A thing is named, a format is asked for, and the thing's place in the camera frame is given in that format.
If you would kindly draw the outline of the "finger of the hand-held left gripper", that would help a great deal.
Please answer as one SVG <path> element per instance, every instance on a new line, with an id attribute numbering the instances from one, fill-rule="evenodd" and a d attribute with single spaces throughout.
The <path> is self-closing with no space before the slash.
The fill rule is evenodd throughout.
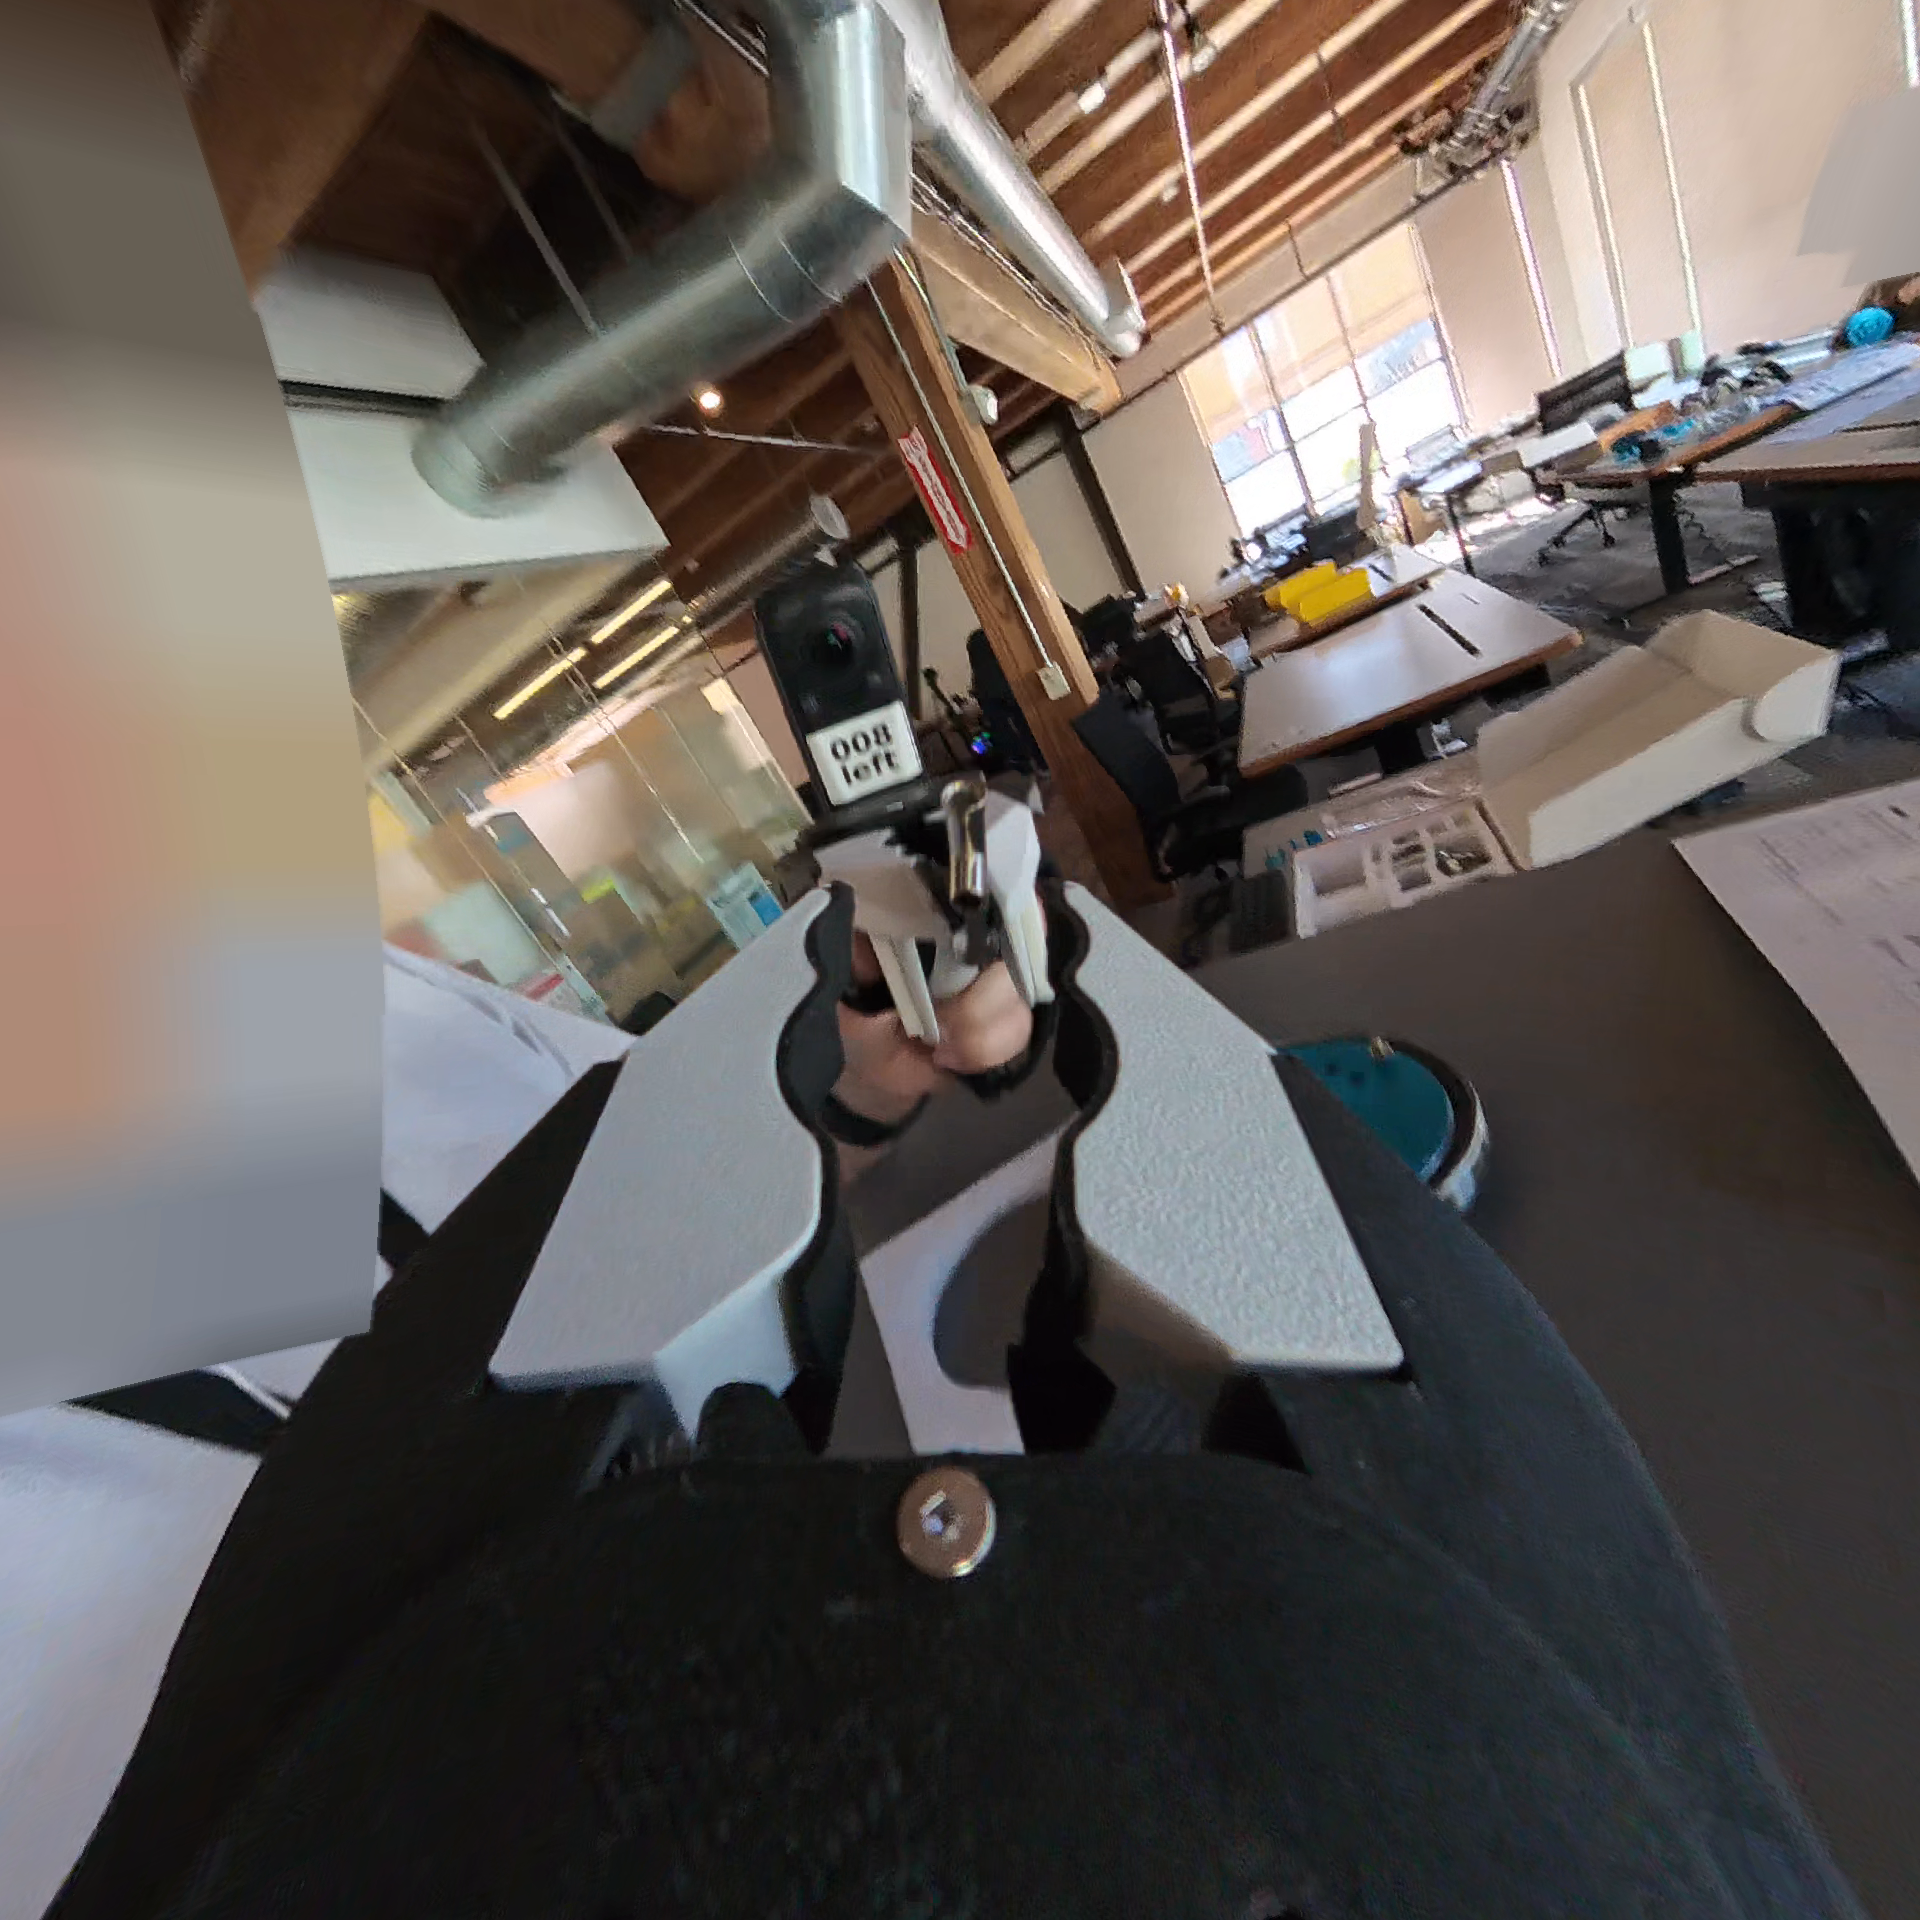
<path id="1" fill-rule="evenodd" d="M 892 837 L 843 837 L 818 845 L 818 874 L 850 886 L 853 931 L 871 947 L 874 976 L 884 971 L 887 954 L 911 954 L 930 980 L 965 974 L 946 901 L 921 862 Z"/>
<path id="2" fill-rule="evenodd" d="M 1036 814 L 1023 801 L 986 799 L 981 832 L 990 944 L 1023 1000 L 1048 1000 L 1048 929 L 1038 893 L 1042 849 Z"/>

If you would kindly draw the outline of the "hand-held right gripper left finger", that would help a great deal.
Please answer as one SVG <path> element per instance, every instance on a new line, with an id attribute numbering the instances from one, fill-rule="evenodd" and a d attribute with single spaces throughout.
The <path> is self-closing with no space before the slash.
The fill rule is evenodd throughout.
<path id="1" fill-rule="evenodd" d="M 826 1435 L 857 1293 L 823 1125 L 848 985 L 850 891 L 818 886 L 632 1043 L 493 1386 L 638 1388 L 684 1431 L 717 1388 L 798 1390 Z"/>

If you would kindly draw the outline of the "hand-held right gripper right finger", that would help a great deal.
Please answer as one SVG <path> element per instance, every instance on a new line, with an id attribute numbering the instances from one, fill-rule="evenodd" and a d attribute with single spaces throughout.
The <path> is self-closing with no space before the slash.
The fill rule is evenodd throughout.
<path id="1" fill-rule="evenodd" d="M 1402 1363 L 1375 1283 L 1245 1021 L 1075 882 L 1044 900 L 1067 1095 L 1023 1308 L 1029 1454 L 1296 1454 L 1274 1381 Z"/>

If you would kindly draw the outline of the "metal T-handle socket wrench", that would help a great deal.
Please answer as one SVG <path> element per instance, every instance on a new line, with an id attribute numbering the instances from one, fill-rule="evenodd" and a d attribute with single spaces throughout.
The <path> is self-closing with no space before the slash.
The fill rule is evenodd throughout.
<path id="1" fill-rule="evenodd" d="M 981 912 L 990 900 L 986 799 L 990 791 L 979 776 L 951 779 L 939 791 L 945 837 L 939 893 L 954 924 Z"/>

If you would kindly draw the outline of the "teal round metal disc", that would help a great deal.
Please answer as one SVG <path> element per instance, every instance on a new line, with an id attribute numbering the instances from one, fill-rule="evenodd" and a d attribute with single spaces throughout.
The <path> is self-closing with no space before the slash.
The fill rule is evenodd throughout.
<path id="1" fill-rule="evenodd" d="M 1441 1055 L 1385 1036 L 1284 1043 L 1276 1055 L 1306 1067 L 1434 1197 L 1474 1212 L 1489 1116 L 1474 1084 Z"/>

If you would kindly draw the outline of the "black office chair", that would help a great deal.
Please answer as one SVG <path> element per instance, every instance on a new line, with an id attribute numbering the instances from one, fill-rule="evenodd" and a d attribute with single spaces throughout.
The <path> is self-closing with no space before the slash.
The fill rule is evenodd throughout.
<path id="1" fill-rule="evenodd" d="M 1238 869 L 1246 819 L 1237 794 L 1216 784 L 1183 794 L 1172 758 L 1139 727 L 1116 687 L 1102 687 L 1070 723 L 1133 811 L 1153 876 L 1180 882 Z"/>

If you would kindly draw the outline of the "red sign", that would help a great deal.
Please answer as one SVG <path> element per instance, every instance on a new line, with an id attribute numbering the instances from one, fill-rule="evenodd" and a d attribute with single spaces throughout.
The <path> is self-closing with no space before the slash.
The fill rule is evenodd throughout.
<path id="1" fill-rule="evenodd" d="M 966 554 L 971 548 L 971 522 L 960 499 L 946 486 L 946 471 L 936 449 L 930 444 L 923 425 L 915 425 L 896 437 L 898 462 L 903 465 L 935 538 L 949 554 Z"/>

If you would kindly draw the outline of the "white foam sheet with hole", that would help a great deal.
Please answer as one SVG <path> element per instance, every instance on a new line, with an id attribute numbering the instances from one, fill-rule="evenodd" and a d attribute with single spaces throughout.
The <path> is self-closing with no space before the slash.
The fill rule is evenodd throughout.
<path id="1" fill-rule="evenodd" d="M 876 1352 L 898 1405 L 908 1454 L 1020 1454 L 1020 1424 L 1005 1381 L 956 1378 L 939 1354 L 946 1293 L 979 1289 L 966 1276 L 1009 1272 L 998 1320 L 1009 1339 L 1038 1279 L 1061 1130 L 1041 1135 L 956 1197 L 876 1247 L 862 1261 Z"/>

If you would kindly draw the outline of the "wooden table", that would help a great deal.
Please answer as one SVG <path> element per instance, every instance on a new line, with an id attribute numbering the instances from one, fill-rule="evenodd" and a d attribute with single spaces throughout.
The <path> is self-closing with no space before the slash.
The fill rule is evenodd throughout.
<path id="1" fill-rule="evenodd" d="M 1257 779 L 1449 713 L 1581 643 L 1572 621 L 1445 566 L 1400 602 L 1250 673 L 1237 771 Z"/>

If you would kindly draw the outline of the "yellow bin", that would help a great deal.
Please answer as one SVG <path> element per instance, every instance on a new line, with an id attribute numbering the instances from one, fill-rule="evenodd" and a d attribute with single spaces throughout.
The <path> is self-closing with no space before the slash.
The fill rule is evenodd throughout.
<path id="1" fill-rule="evenodd" d="M 1369 566 L 1337 566 L 1333 562 L 1315 562 L 1260 588 L 1260 604 L 1267 612 L 1296 625 L 1325 625 L 1375 596 L 1378 580 Z"/>

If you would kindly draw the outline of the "large window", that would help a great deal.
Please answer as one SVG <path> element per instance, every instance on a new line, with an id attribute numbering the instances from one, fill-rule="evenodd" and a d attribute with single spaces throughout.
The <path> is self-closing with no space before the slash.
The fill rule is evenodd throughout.
<path id="1" fill-rule="evenodd" d="M 1313 276 L 1180 369 L 1187 407 L 1250 535 L 1356 503 L 1359 435 L 1380 489 L 1464 425 L 1450 353 L 1411 223 Z"/>

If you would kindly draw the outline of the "orange white cardboard box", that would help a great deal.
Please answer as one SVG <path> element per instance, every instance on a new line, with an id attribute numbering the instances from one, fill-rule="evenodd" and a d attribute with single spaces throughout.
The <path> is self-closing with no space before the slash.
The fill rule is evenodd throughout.
<path id="1" fill-rule="evenodd" d="M 1739 785 L 1820 737 L 1842 653 L 1716 610 L 1664 621 L 1470 748 L 1281 823 L 1260 876 L 1296 940 L 1538 871 Z"/>

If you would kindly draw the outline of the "white instruction booklet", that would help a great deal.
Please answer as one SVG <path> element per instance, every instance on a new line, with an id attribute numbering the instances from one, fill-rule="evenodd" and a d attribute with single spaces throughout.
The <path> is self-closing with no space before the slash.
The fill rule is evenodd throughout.
<path id="1" fill-rule="evenodd" d="M 1815 1021 L 1916 1168 L 1916 780 L 1683 837 L 1683 863 Z"/>

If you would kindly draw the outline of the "wooden post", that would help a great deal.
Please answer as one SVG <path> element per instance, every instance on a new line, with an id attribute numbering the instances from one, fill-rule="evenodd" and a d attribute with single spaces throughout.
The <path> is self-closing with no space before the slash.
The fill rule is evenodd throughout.
<path id="1" fill-rule="evenodd" d="M 1099 695 L 1091 661 L 946 360 L 915 258 L 906 251 L 888 257 L 837 309 L 834 326 L 892 451 L 898 455 L 898 433 L 923 425 L 946 486 L 971 522 L 971 548 L 946 551 L 946 558 L 1110 905 L 1139 910 L 1169 900 L 1169 882 L 1149 869 L 1133 811 L 1072 732 L 1070 719 Z"/>

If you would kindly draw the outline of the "silver ventilation duct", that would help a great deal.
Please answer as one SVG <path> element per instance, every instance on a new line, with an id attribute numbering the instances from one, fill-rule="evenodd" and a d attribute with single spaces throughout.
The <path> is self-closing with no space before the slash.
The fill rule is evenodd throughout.
<path id="1" fill-rule="evenodd" d="M 771 146 L 651 251 L 519 335 L 423 425 L 412 462 L 499 514 L 563 455 L 656 421 L 704 375 L 780 346 L 908 244 L 915 155 L 1114 358 L 1146 335 L 1121 262 L 1095 263 L 954 59 L 936 4 L 741 4 L 771 79 Z"/>

